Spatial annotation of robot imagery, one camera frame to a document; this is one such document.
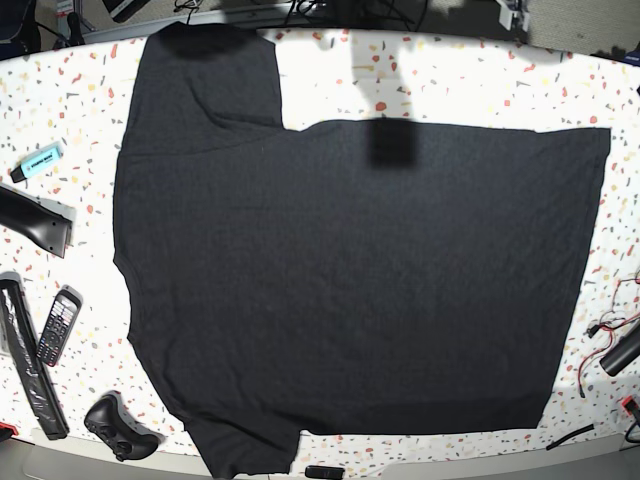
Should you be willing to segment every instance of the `speckled tabletop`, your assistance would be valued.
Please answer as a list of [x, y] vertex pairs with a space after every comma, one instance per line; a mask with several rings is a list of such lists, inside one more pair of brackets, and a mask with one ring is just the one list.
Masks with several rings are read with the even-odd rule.
[[[638, 393], [639, 363], [615, 381], [593, 363], [583, 379], [586, 399], [578, 395], [577, 368], [607, 341], [604, 333], [592, 340], [584, 335], [591, 322], [612, 303], [614, 316], [628, 317], [640, 309], [640, 285], [633, 281], [621, 284], [613, 298], [618, 282], [633, 279], [640, 268], [640, 96], [635, 91], [640, 69], [480, 39], [346, 30], [263, 34], [277, 44], [283, 121], [290, 129], [330, 119], [388, 116], [541, 132], [610, 127], [612, 135], [582, 291], [539, 427], [437, 436], [302, 432], [291, 473], [302, 475], [308, 464], [327, 464], [344, 466], [349, 476], [379, 475], [395, 462], [543, 448], [593, 422], [596, 430], [575, 441], [626, 430], [631, 421], [618, 403]], [[0, 272], [21, 275], [38, 334], [62, 285], [84, 298], [62, 358], [50, 369], [72, 436], [95, 440], [82, 424], [84, 415], [102, 393], [115, 389], [133, 418], [166, 436], [162, 450], [197, 455], [126, 340], [129, 296], [112, 263], [113, 181], [144, 44], [144, 39], [125, 40], [0, 63], [0, 182], [72, 207], [75, 217], [64, 260], [0, 227]], [[63, 159], [13, 185], [8, 173], [20, 159], [55, 141], [62, 142]], [[0, 384], [0, 421], [16, 425], [20, 438], [29, 440], [37, 422], [8, 357], [0, 356]]]

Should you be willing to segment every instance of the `black remote control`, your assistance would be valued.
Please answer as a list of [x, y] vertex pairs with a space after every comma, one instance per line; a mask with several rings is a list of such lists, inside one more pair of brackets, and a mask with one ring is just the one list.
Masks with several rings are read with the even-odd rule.
[[155, 435], [140, 435], [129, 428], [118, 413], [118, 400], [111, 394], [105, 395], [91, 407], [84, 419], [84, 426], [106, 443], [121, 462], [147, 458], [160, 443]]
[[58, 362], [62, 354], [80, 306], [78, 297], [67, 290], [60, 290], [53, 301], [37, 351], [38, 358], [50, 367]]

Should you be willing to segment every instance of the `blue highlighter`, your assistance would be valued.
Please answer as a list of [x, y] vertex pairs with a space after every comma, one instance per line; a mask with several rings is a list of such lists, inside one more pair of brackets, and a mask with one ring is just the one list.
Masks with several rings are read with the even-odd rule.
[[18, 183], [33, 177], [60, 160], [61, 156], [60, 146], [57, 143], [38, 150], [25, 158], [11, 172], [11, 180], [13, 180], [13, 183]]

